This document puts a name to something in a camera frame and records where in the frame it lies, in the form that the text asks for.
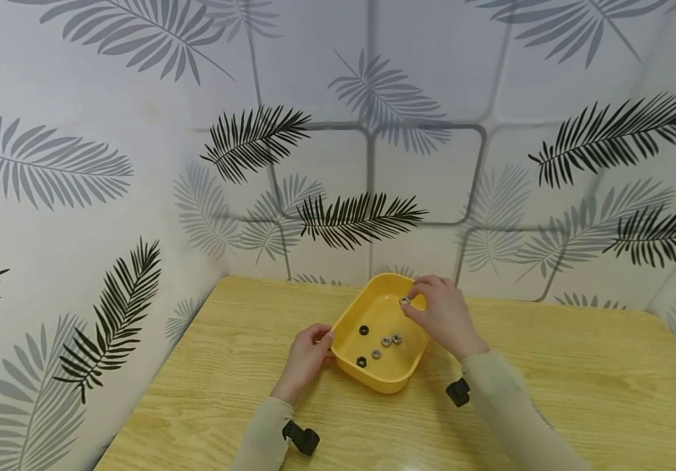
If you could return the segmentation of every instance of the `black clip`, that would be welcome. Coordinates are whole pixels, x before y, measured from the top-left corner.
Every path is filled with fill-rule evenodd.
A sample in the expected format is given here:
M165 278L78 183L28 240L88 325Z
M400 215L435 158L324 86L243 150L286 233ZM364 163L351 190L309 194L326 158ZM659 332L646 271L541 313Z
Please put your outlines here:
M453 404L456 404L456 407L461 407L469 402L469 391L469 385L463 378L452 382L445 388L445 392L453 401Z
M294 421L288 421L286 426L283 427L283 438L284 440L285 438L290 438L296 448L306 456L312 456L315 448L320 443L320 436L317 435L317 432L311 428L302 430Z

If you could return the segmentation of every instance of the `wall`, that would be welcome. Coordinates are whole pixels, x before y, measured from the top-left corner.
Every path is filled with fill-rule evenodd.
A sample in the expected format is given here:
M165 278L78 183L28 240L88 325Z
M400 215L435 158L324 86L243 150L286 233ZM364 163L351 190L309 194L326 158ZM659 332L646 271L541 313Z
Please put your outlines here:
M0 0L0 470L90 469L225 273L676 334L675 213L676 0Z

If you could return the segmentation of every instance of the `beige sleeve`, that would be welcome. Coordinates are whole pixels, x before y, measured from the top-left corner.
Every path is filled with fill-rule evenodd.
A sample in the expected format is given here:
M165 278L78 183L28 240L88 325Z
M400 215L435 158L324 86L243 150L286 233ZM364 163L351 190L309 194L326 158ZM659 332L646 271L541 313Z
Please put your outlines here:
M229 471L278 471L288 450L283 427L293 418L292 405L267 398L249 421Z
M466 358L462 372L477 415L522 471L591 471L535 409L526 385L497 352Z

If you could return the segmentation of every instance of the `table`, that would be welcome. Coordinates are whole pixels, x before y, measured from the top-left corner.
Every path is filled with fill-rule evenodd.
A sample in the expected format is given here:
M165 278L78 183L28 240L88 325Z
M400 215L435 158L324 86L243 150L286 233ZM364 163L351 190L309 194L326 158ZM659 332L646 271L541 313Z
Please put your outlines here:
M98 471L227 470L290 342L331 323L354 287L227 277L210 294ZM595 470L676 471L676 340L639 311L468 299L478 331L520 368L542 414ZM322 437L283 470L512 470L431 343L406 389L383 396L337 368L296 411Z

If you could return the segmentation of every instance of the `yellow plastic tray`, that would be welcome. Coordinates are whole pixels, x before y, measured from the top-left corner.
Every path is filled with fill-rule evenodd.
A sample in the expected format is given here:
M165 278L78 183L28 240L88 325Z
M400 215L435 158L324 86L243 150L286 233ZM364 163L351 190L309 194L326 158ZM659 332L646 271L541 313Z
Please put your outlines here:
M382 273L372 278L333 326L333 353L338 367L349 376L383 394L402 390L422 358L429 337L408 319L399 300L413 285L411 278L395 273ZM423 296L411 303L417 309L426 308ZM368 326L366 336L359 334L360 326ZM400 344L383 347L383 337L401 334ZM378 349L382 356L372 357ZM367 359L367 366L357 365L357 358Z

